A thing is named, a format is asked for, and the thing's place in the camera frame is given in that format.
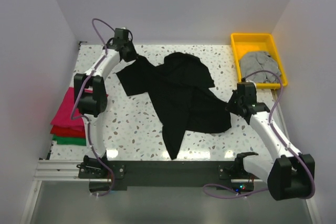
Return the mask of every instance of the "black shirt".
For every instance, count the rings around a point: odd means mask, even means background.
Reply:
[[[186,130],[221,133],[231,127],[227,103],[209,91],[214,81],[196,56],[175,52],[156,67],[139,56],[117,76],[127,95],[148,92],[171,159],[177,157]]]

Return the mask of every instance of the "white table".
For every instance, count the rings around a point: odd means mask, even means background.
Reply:
[[[163,63],[165,56],[180,51],[200,57],[215,81],[212,92],[228,101],[232,89],[236,89],[237,74],[231,46],[219,45],[136,45],[137,52],[146,56],[155,66]],[[82,45],[73,75],[88,70],[102,52],[101,45]],[[108,106],[104,114],[103,139],[108,159],[123,161],[170,160],[162,140],[162,124],[147,93],[128,97],[114,74],[131,63],[122,61],[105,81]],[[258,90],[258,101],[269,108],[274,104],[270,90]],[[279,124],[277,111],[274,119]],[[235,115],[231,117],[232,128],[220,134],[186,131],[178,161],[227,161],[241,152],[254,151],[271,159],[257,133]],[[87,147],[57,145],[54,143],[50,159],[82,160]]]

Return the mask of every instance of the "black t-shirt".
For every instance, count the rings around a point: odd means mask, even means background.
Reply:
[[[148,92],[171,159],[177,157],[186,130],[221,133],[231,127],[227,103],[209,91],[214,81],[196,56],[175,52],[156,67],[139,56],[117,76],[127,95]]]

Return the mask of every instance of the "red folded cloth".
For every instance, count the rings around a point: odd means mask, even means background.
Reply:
[[[76,131],[84,131],[84,123],[83,119],[79,118],[76,120],[71,120],[71,112],[72,108],[74,107],[74,89],[69,88],[66,92],[63,101],[50,124],[63,127],[63,128],[71,128]],[[76,109],[74,116],[79,116],[79,111]]]
[[[63,128],[55,125],[52,127],[50,133],[62,137],[85,138],[85,131],[76,131],[71,128]]]

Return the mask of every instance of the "yellow bin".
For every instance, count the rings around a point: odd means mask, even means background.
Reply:
[[[282,67],[282,63],[275,46],[273,37],[271,34],[231,34],[231,46],[235,57],[235,63],[238,74],[238,82],[241,82],[241,75],[239,60],[247,53],[251,51],[267,51],[271,54],[271,57],[276,60],[281,71],[281,80],[287,85],[287,77]],[[257,83],[258,89],[280,89],[278,83]]]

